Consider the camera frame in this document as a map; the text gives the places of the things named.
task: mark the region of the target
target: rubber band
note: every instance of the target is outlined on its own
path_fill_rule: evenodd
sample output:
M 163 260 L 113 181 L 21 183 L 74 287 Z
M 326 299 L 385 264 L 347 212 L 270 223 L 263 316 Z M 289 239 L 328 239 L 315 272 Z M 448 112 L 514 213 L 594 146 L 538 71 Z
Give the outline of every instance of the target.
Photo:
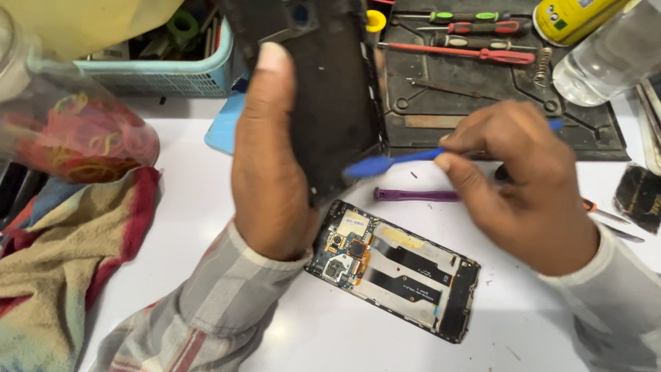
M 63 99 L 60 99 L 55 104 L 54 109 L 57 113 L 61 113 L 63 111 L 62 106 L 66 105 L 64 107 L 65 110 L 78 114 L 83 110 L 83 107 L 87 105 L 87 101 L 88 101 L 87 94 L 85 94 L 85 92 L 80 92 L 79 94 L 70 95 L 68 97 L 64 97 Z M 69 109 L 68 107 L 69 102 L 74 104 L 73 110 Z
M 34 138 L 17 133 L 15 151 L 26 163 L 72 182 L 110 182 L 141 165 L 153 165 L 156 132 L 112 97 L 85 92 L 60 99 L 46 124 L 21 113 L 5 113 Z

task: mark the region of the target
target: hand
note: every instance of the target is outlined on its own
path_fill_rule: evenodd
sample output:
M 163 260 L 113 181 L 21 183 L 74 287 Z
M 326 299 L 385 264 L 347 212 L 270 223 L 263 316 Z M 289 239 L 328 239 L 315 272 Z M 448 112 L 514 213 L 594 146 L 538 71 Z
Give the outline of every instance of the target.
M 318 211 L 290 141 L 295 97 L 293 61 L 285 48 L 262 45 L 237 123 L 232 194 L 245 242 L 270 259 L 290 261 L 311 249 Z
M 498 246 L 546 275 L 587 265 L 598 230 L 582 206 L 576 156 L 530 103 L 505 101 L 462 120 L 441 139 L 435 163 L 461 195 L 475 224 Z M 514 183 L 496 191 L 461 154 L 486 150 Z

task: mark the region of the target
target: striped shirt sleeve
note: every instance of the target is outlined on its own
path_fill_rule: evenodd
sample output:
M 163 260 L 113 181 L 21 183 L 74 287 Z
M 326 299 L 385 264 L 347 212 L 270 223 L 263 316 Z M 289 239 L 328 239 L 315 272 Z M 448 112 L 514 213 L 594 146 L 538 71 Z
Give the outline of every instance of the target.
M 661 279 L 610 230 L 592 261 L 561 277 L 540 278 L 574 313 L 576 348 L 594 371 L 659 371 Z
M 310 258 L 263 257 L 230 222 L 188 280 L 102 341 L 92 370 L 236 371 L 264 314 Z

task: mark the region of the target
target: disassembled smartphone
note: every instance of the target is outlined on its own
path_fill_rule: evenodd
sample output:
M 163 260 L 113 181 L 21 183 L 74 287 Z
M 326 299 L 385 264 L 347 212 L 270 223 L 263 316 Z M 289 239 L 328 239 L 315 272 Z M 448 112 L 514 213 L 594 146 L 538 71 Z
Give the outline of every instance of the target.
M 373 50 L 364 43 L 360 0 L 217 0 L 246 65 L 260 45 L 277 42 L 292 55 L 297 94 L 292 147 L 313 204 L 351 186 L 342 171 L 387 152 Z
M 462 341 L 480 265 L 335 200 L 305 268 L 453 344 Z

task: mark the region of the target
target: yellow cap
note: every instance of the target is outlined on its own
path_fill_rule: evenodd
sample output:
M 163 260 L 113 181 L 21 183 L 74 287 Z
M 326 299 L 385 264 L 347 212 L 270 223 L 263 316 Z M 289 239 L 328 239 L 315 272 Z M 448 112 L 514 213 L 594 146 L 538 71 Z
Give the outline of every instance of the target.
M 385 15 L 379 11 L 368 11 L 368 32 L 379 32 L 385 27 Z

